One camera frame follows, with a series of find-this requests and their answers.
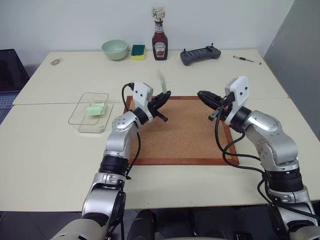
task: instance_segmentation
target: laptop keyboard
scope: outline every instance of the laptop keyboard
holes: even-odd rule
[[[13,107],[12,103],[16,97],[16,95],[0,95],[0,109],[11,109]]]

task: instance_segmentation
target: table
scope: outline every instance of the table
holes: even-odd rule
[[[151,52],[146,54],[144,61],[131,61],[130,56],[111,61],[102,52],[52,52],[46,57],[0,125],[0,211],[80,211],[102,160],[112,119],[123,112],[122,85],[146,82],[157,94],[161,91],[158,72],[173,96],[194,96],[198,90],[223,95],[232,78],[249,76],[251,95],[246,106],[282,122],[298,145],[310,197],[320,199],[314,181],[320,167],[314,156],[320,154],[320,143],[257,50],[223,50],[218,60],[191,66],[182,64],[179,51],[170,51],[167,61],[155,61]],[[51,65],[57,58],[61,62]],[[68,124],[84,92],[109,94],[113,109],[104,133],[79,133]],[[231,134],[234,139],[238,136],[233,130]],[[247,139],[235,147],[257,155]],[[239,161],[261,167],[255,160],[240,157]],[[127,209],[265,203],[256,190],[259,174],[231,166],[135,166],[130,176],[124,189]]]
[[[249,99],[248,108],[276,116],[299,148],[302,179],[311,200],[320,199],[320,143],[289,98]],[[68,124],[69,104],[16,105],[0,125],[0,211],[80,211],[99,168],[111,121],[101,134]],[[122,114],[114,103],[110,119]],[[231,131],[233,138],[238,133]],[[239,153],[256,154],[249,140]],[[240,164],[260,167],[256,160]],[[127,209],[263,204],[258,173],[231,166],[135,166],[127,180]]]
[[[51,52],[13,104],[77,103],[85,92],[108,93],[121,102],[121,87],[128,82],[145,82],[161,92],[158,72],[167,81],[172,96],[196,96],[199,90],[224,95],[233,78],[248,76],[251,99],[286,98],[288,95],[256,49],[222,50],[218,60],[183,65],[180,51],[169,51],[166,61],[156,61],[147,51],[146,60],[109,60],[103,52]],[[233,55],[262,62],[262,65],[233,58]],[[58,65],[50,63],[61,58]]]

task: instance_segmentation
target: ketchup bottle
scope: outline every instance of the ketchup bottle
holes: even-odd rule
[[[152,50],[155,60],[166,60],[168,56],[168,38],[164,32],[163,21],[154,21],[155,31],[152,38]]]

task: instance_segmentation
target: yellow sponge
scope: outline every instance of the yellow sponge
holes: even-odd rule
[[[132,60],[145,60],[146,59],[146,48],[145,45],[133,45],[131,51]]]

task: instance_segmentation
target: green sponge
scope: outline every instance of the green sponge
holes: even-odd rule
[[[132,60],[145,60],[146,59],[146,47],[145,45],[133,45],[131,51]]]
[[[87,116],[98,116],[106,114],[107,105],[104,103],[93,103],[86,108]]]

